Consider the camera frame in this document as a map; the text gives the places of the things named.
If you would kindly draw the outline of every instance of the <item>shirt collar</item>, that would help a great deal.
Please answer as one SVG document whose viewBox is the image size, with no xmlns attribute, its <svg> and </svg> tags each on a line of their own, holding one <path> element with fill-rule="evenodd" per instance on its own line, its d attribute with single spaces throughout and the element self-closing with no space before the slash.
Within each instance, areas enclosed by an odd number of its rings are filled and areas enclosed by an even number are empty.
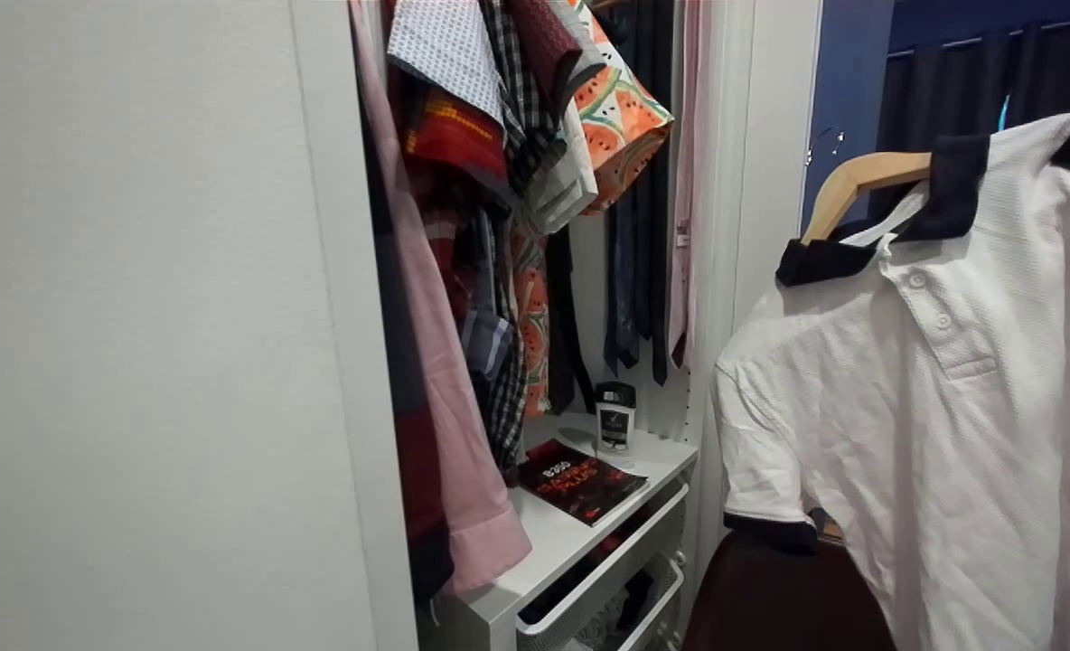
<svg viewBox="0 0 1070 651">
<path fill-rule="evenodd" d="M 977 219 L 977 192 L 987 173 L 992 139 L 945 139 L 932 149 L 930 169 L 930 202 L 919 219 L 901 230 L 901 244 L 932 244 L 932 240 L 962 240 Z M 876 246 L 841 246 L 851 233 L 863 233 L 868 226 L 841 226 L 827 244 L 799 244 L 786 246 L 776 284 L 780 285 L 810 285 L 827 279 L 858 275 Z"/>
</svg>

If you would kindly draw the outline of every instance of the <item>wardrobe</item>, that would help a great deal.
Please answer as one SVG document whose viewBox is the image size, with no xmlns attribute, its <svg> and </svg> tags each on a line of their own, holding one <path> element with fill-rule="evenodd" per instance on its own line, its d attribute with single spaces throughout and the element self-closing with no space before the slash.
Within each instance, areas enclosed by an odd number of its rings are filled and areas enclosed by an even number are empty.
<svg viewBox="0 0 1070 651">
<path fill-rule="evenodd" d="M 799 233 L 819 4 L 709 31 L 695 363 L 639 444 L 681 625 L 724 535 L 703 350 Z M 0 0 L 0 651 L 421 649 L 378 320 L 339 0 Z"/>
</svg>

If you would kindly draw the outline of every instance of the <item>white t-shirt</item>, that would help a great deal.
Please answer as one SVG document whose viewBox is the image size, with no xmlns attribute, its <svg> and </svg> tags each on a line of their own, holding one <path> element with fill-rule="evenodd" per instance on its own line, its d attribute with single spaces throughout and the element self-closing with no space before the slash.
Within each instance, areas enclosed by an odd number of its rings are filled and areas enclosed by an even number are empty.
<svg viewBox="0 0 1070 651">
<path fill-rule="evenodd" d="M 935 221 L 974 196 L 969 237 L 775 285 L 717 367 L 725 515 L 819 504 L 903 651 L 1070 649 L 1065 139 L 992 139 L 979 192 L 932 187 Z"/>
</svg>

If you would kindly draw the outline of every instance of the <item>fabric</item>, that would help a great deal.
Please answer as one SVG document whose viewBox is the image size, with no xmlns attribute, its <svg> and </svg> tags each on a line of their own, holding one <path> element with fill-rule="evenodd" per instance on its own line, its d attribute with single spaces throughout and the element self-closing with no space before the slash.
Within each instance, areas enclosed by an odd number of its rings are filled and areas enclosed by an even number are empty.
<svg viewBox="0 0 1070 651">
<path fill-rule="evenodd" d="M 681 51 L 681 140 L 677 140 L 677 196 L 674 196 L 674 275 L 670 275 L 670 350 L 677 367 L 688 367 L 688 331 L 689 331 L 689 297 L 695 297 L 695 273 L 689 273 L 689 237 L 697 233 L 697 177 L 717 173 L 703 169 L 697 160 L 705 155 L 705 69 L 709 60 L 709 0 L 685 0 L 685 51 Z"/>
<path fill-rule="evenodd" d="M 894 56 L 881 90 L 881 151 L 927 151 L 935 139 L 994 134 L 1070 110 L 1070 26 L 987 33 L 979 43 Z M 871 219 L 901 192 L 876 192 Z"/>
<path fill-rule="evenodd" d="M 518 326 L 528 367 L 524 420 L 550 412 L 550 297 L 547 297 L 547 240 L 528 230 L 511 233 Z"/>
<path fill-rule="evenodd" d="M 511 334 L 518 334 L 518 309 L 511 297 L 511 279 L 498 279 L 498 315 L 507 320 Z M 524 435 L 524 397 L 528 397 L 528 363 L 524 363 L 524 341 L 511 338 L 501 371 L 495 383 L 481 391 L 493 454 L 498 471 L 511 478 L 511 471 L 519 465 L 519 435 Z"/>
<path fill-rule="evenodd" d="M 498 69 L 476 0 L 398 0 L 388 56 L 501 128 Z"/>
<path fill-rule="evenodd" d="M 846 551 L 780 554 L 725 535 L 703 579 L 685 651 L 894 651 Z"/>
<path fill-rule="evenodd" d="M 583 63 L 583 26 L 565 26 L 553 4 L 559 0 L 507 0 L 519 33 L 524 63 L 539 81 L 547 110 L 553 115 L 565 115 L 572 93 L 603 69 L 603 60 L 598 60 L 598 51 L 589 48 L 589 63 Z"/>
<path fill-rule="evenodd" d="M 606 210 L 670 140 L 674 114 L 659 104 L 633 69 L 621 63 L 603 26 L 583 0 L 568 0 L 580 11 L 589 39 L 603 51 L 606 69 L 592 75 L 580 93 L 580 119 L 589 140 L 589 155 L 600 181 L 592 210 Z"/>
<path fill-rule="evenodd" d="M 481 0 L 488 17 L 493 51 L 501 75 L 501 146 L 511 163 L 511 186 L 518 196 L 528 192 L 534 169 L 565 155 L 558 140 L 558 114 L 539 90 L 539 81 L 524 60 L 519 31 L 507 0 Z"/>
<path fill-rule="evenodd" d="M 586 412 L 598 412 L 598 388 L 583 359 L 574 285 L 572 285 L 572 233 L 547 240 L 547 297 L 550 297 L 550 410 L 568 412 L 574 406 L 574 388 Z"/>
<path fill-rule="evenodd" d="M 568 104 L 559 124 L 559 140 L 568 146 L 568 155 L 541 168 L 518 207 L 518 219 L 534 237 L 553 237 L 568 230 L 589 202 L 598 202 L 600 186 L 592 173 L 592 155 L 586 151 L 583 124 L 574 104 Z"/>
<path fill-rule="evenodd" d="M 445 285 L 451 320 L 463 322 L 469 313 L 469 297 L 474 297 L 474 279 L 463 275 L 463 256 L 460 256 L 465 214 L 442 210 L 442 207 L 429 207 L 429 210 L 421 207 L 421 214 L 422 214 L 422 233 L 428 233 L 429 256 L 433 256 L 438 279 Z"/>
<path fill-rule="evenodd" d="M 447 292 L 428 246 L 388 86 L 378 81 L 378 51 L 369 43 L 363 31 L 358 0 L 350 0 L 350 26 L 358 51 L 363 104 L 366 119 L 374 124 L 374 149 L 388 181 L 410 320 L 417 326 L 421 371 L 438 438 L 442 500 L 451 530 L 457 560 L 451 589 L 469 592 L 488 586 L 518 560 L 524 560 L 531 542 L 511 508 L 507 485 L 488 454 L 486 420 L 474 402 Z"/>
<path fill-rule="evenodd" d="M 603 26 L 619 31 L 619 51 L 636 81 L 670 98 L 674 69 L 659 60 L 674 56 L 674 8 L 619 4 L 603 11 Z M 644 341 L 650 343 L 653 383 L 670 379 L 670 192 L 674 160 L 653 155 L 639 181 L 606 210 L 606 371 L 639 367 Z"/>
<path fill-rule="evenodd" d="M 421 343 L 406 303 L 403 256 L 393 246 L 389 207 L 384 173 L 369 149 L 366 163 L 374 173 L 369 201 L 375 221 L 375 266 L 378 266 L 378 297 L 384 297 L 384 338 L 388 338 L 388 375 L 393 406 L 393 443 L 398 443 L 398 483 L 403 509 L 410 532 L 410 566 L 412 566 L 412 599 L 428 605 L 451 579 L 457 560 L 447 545 L 447 521 L 442 504 L 442 471 L 438 471 L 438 438 L 433 415 L 428 406 Z"/>
<path fill-rule="evenodd" d="M 969 237 L 769 290 L 717 367 L 725 515 L 825 508 L 901 649 L 1070 649 L 1065 139 L 997 134 Z"/>
<path fill-rule="evenodd" d="M 474 301 L 463 320 L 463 350 L 465 350 L 469 375 L 495 383 L 518 334 L 498 313 L 495 230 L 488 214 L 474 219 L 469 240 L 474 240 L 469 244 Z"/>
<path fill-rule="evenodd" d="M 511 169 L 501 155 L 501 128 L 486 114 L 463 104 L 429 85 L 412 85 L 412 119 L 406 132 L 406 155 L 463 169 L 498 202 L 513 202 Z"/>
<path fill-rule="evenodd" d="M 524 372 L 524 350 L 513 322 L 513 303 L 511 303 L 511 279 L 498 275 L 498 237 L 488 214 L 474 219 L 474 230 L 465 230 L 465 240 L 474 250 L 474 292 L 469 292 L 469 313 L 463 320 L 463 350 L 469 367 L 469 379 L 486 412 L 493 457 L 498 471 L 511 471 L 518 465 L 518 443 L 524 426 L 524 391 L 528 391 L 528 372 Z"/>
<path fill-rule="evenodd" d="M 589 33 L 583 31 L 580 14 L 572 11 L 568 0 L 547 0 L 547 8 L 558 14 L 558 21 L 572 33 L 572 39 L 580 43 L 580 60 L 574 69 L 568 73 L 568 81 L 559 85 L 559 93 L 553 93 L 553 110 L 568 110 L 572 98 L 580 93 L 583 85 L 589 85 L 598 73 L 603 73 L 603 51 L 589 39 Z"/>
</svg>

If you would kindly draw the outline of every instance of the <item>drawer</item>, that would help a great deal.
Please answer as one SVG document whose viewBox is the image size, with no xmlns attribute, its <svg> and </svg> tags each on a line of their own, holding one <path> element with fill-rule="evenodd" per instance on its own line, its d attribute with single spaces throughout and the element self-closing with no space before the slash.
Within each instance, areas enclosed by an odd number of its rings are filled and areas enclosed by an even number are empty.
<svg viewBox="0 0 1070 651">
<path fill-rule="evenodd" d="M 603 558 L 565 601 L 558 601 L 539 623 L 518 619 L 519 651 L 565 649 L 621 586 L 653 558 L 681 545 L 688 485 L 662 494 L 653 515 Z"/>
<path fill-rule="evenodd" d="M 650 607 L 644 611 L 639 625 L 619 644 L 619 651 L 662 649 L 662 642 L 677 625 L 685 573 L 677 560 L 659 560 L 650 576 L 653 576 L 653 589 L 646 599 Z"/>
</svg>

